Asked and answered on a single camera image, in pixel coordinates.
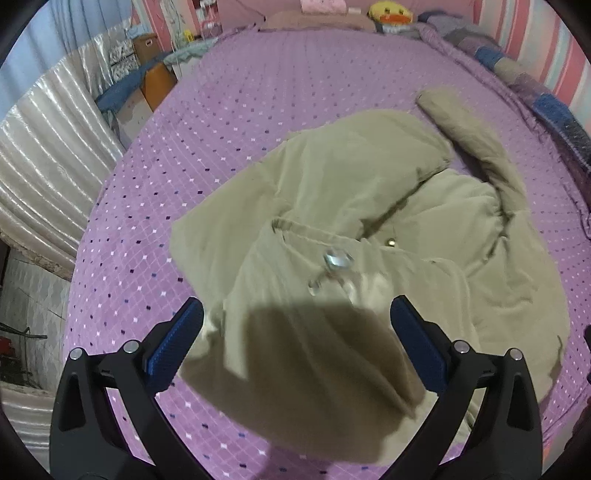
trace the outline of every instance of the tile floor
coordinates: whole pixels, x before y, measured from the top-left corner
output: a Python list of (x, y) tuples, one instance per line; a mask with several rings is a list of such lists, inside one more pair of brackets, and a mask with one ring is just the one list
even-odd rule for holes
[(41, 388), (55, 391), (63, 368), (62, 337), (70, 283), (33, 265), (17, 251), (8, 257), (4, 289), (0, 296), (0, 321), (18, 330), (26, 327), (47, 339), (12, 339), (17, 354), (27, 363), (31, 379)]

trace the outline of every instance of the khaki garment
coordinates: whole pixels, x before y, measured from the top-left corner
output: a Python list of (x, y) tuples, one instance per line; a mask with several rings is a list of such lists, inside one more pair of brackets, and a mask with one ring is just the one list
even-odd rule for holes
[[(566, 300), (505, 150), (453, 92), (417, 102), (490, 183), (447, 169), (450, 143), (417, 118), (372, 110), (293, 135), (173, 226), (206, 309), (182, 377), (298, 453), (391, 462), (428, 415), (436, 396), (390, 324), (401, 294), (451, 340), (522, 349), (539, 400), (560, 366)], [(323, 277), (330, 247), (354, 260), (341, 282)]]

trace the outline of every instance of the yellow duck plush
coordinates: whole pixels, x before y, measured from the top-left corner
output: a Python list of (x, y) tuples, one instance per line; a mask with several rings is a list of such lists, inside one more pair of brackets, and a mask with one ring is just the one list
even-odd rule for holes
[(407, 25), (413, 21), (413, 13), (396, 2), (377, 2), (369, 8), (369, 16), (387, 25)]

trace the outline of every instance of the brown pillow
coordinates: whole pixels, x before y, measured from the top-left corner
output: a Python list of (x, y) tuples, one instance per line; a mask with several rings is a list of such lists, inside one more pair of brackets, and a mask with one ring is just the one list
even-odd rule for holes
[(304, 15), (301, 10), (289, 10), (271, 15), (259, 30), (318, 30), (321, 28), (375, 32), (374, 22), (365, 15)]

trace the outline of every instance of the bed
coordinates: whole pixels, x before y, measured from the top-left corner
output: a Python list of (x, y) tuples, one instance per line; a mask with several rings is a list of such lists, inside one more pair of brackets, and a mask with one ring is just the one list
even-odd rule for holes
[[(220, 40), (157, 109), (104, 185), (78, 251), (64, 352), (75, 346), (89, 354), (113, 351), (170, 319), (193, 294), (168, 253), (172, 223), (288, 132), (377, 107), (427, 121), (415, 94), (439, 85), (454, 86), (498, 131), (567, 294), (571, 338), (543, 404), (549, 445), (569, 412), (591, 394), (583, 340), (591, 313), (591, 242), (583, 228), (588, 210), (550, 137), (501, 82), (455, 50), (442, 53), (399, 36), (250, 28)], [(467, 172), (460, 159), (453, 167)], [(179, 378), (157, 400), (216, 479), (369, 479), (385, 471), (269, 445)], [(115, 393), (112, 404), (132, 453), (147, 458)]]

